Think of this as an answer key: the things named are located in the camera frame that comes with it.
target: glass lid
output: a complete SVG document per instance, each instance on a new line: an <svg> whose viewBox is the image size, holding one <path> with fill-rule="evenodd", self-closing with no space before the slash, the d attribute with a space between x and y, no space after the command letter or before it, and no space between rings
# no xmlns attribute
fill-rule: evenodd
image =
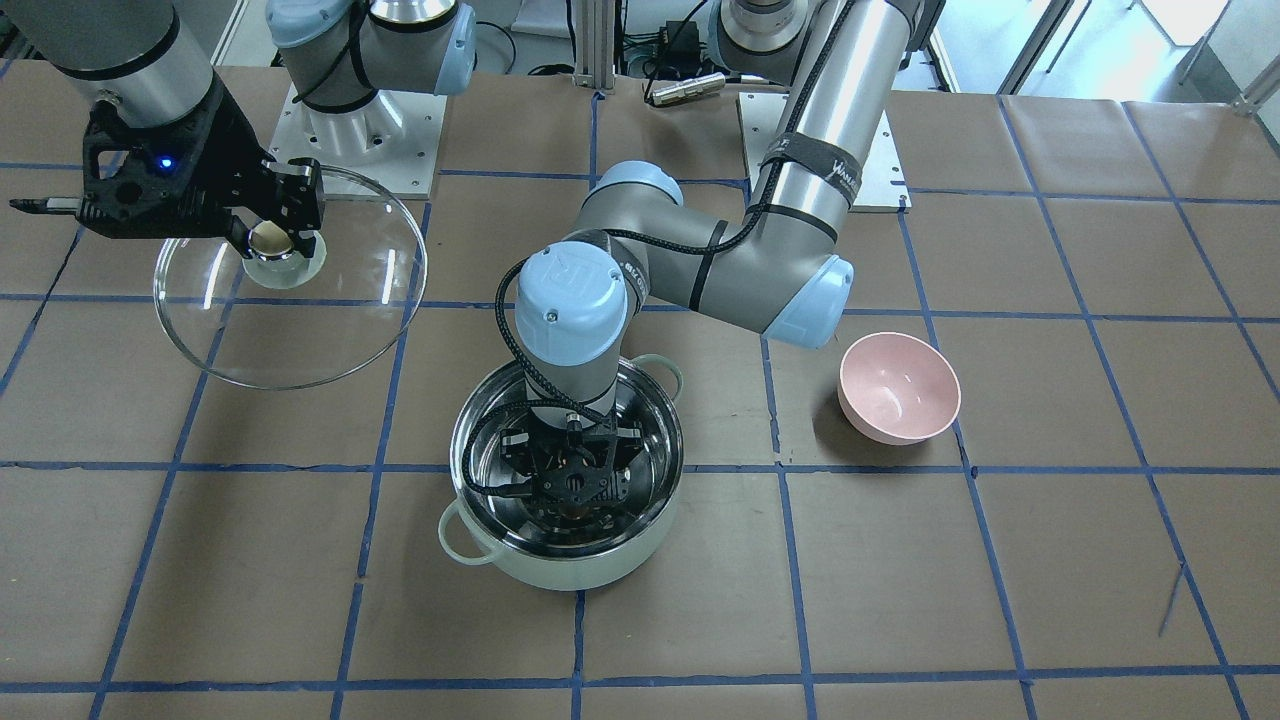
<svg viewBox="0 0 1280 720"><path fill-rule="evenodd" d="M361 174L321 167L324 223L311 258L273 223L252 259L223 238L170 238L152 297L169 340L238 386L294 389L369 365L408 328L426 290L417 219Z"/></svg>

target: metal plate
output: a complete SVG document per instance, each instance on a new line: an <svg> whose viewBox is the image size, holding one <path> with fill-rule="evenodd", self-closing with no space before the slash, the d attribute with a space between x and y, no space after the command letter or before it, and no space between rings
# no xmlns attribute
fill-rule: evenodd
<svg viewBox="0 0 1280 720"><path fill-rule="evenodd" d="M778 122L787 105L787 95L777 92L741 92L737 96L739 119L742 123L742 150L751 173L751 187L760 174L760 160L777 136ZM911 195L906 191L902 163L897 158L897 145L888 127L888 117L881 113L879 127L863 168L863 187L854 200L851 213L896 213L910 208Z"/></svg>
<svg viewBox="0 0 1280 720"><path fill-rule="evenodd" d="M279 160L315 158L324 165L349 168L378 181L392 195L402 200L426 200L435 176L435 159L440 147L440 127L444 123L445 97L422 92L387 91L404 113L404 140L385 152L387 158L374 163L352 163L316 147L303 127L300 106L291 102L297 90L291 85L284 108L271 136L271 155Z"/></svg>

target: pink bowl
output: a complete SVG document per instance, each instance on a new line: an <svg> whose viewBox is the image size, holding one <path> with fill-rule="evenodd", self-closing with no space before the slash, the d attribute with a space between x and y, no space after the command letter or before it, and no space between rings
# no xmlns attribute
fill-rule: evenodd
<svg viewBox="0 0 1280 720"><path fill-rule="evenodd" d="M867 437L911 445L951 427L960 380L929 343L902 333L860 338L840 361L840 406Z"/></svg>

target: tiled table surface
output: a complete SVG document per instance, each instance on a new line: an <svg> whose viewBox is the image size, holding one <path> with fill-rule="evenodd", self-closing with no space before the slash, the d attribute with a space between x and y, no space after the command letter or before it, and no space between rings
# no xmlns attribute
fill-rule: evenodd
<svg viewBox="0 0 1280 720"><path fill-rule="evenodd" d="M76 192L83 102L0 72L0 195ZM224 74L269 136L287 76ZM188 365L159 243L0 210L0 717L1280 716L1280 159L1254 124L895 95L915 206L849 218L836 340L648 307L625 350L687 375L680 519L632 575L552 593L434 538L456 414L507 360L476 304L617 160L740 219L733 99L479 76L451 102L411 204L424 307L316 389ZM881 329L954 361L955 432L844 420L836 365Z"/></svg>

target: velcro strap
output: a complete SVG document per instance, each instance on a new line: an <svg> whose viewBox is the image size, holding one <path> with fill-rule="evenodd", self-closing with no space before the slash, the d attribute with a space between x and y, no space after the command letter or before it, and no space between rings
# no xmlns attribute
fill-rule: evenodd
<svg viewBox="0 0 1280 720"><path fill-rule="evenodd" d="M851 208L863 186L863 167L844 149L797 132L785 132L773 141L764 154L762 165L769 163L796 163L822 178L845 196Z"/></svg>

